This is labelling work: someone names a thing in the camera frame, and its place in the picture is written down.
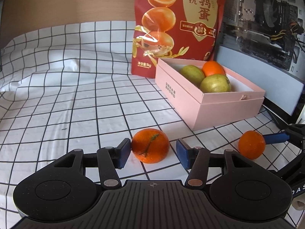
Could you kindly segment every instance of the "green pear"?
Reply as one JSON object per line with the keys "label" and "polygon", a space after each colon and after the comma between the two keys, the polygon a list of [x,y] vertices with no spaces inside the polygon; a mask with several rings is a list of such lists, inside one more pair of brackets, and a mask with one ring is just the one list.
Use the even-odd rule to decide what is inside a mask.
{"label": "green pear", "polygon": [[196,87],[199,87],[204,79],[202,70],[195,65],[186,65],[179,71],[179,73]]}
{"label": "green pear", "polygon": [[214,74],[206,77],[201,82],[200,90],[203,93],[230,92],[231,83],[226,76],[221,74]]}

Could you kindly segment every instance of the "crosshair marking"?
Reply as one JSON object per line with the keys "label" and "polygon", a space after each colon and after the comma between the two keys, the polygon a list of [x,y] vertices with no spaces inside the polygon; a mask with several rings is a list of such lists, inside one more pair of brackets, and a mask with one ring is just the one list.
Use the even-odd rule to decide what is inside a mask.
{"label": "crosshair marking", "polygon": [[157,186],[157,185],[159,185],[159,184],[156,184],[156,183],[151,183],[151,184],[150,184],[150,186],[152,186],[153,188],[154,188],[155,186]]}

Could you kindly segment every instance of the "pink gift box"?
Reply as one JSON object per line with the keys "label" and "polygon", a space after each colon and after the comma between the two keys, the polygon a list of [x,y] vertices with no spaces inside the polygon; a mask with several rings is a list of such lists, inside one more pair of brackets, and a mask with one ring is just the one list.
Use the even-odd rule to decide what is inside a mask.
{"label": "pink gift box", "polygon": [[223,67],[232,92],[203,93],[180,75],[185,65],[202,68],[205,61],[159,59],[156,84],[191,130],[201,130],[256,116],[265,91],[234,71]]}

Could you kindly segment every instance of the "red package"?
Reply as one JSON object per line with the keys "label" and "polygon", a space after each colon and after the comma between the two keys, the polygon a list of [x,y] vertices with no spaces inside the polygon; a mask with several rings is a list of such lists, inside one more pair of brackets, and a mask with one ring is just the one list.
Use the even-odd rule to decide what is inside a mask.
{"label": "red package", "polygon": [[155,78],[158,58],[212,60],[225,0],[135,0],[132,74]]}

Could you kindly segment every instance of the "ribbed black plate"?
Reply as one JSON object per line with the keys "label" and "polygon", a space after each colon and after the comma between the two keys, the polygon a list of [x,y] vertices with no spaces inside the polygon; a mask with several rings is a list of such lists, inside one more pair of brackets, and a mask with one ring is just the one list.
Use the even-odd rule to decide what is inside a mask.
{"label": "ribbed black plate", "polygon": [[124,187],[103,193],[98,203],[80,217],[60,223],[28,218],[15,229],[291,229],[284,219],[247,223],[218,212],[204,192],[180,181],[128,180]]}

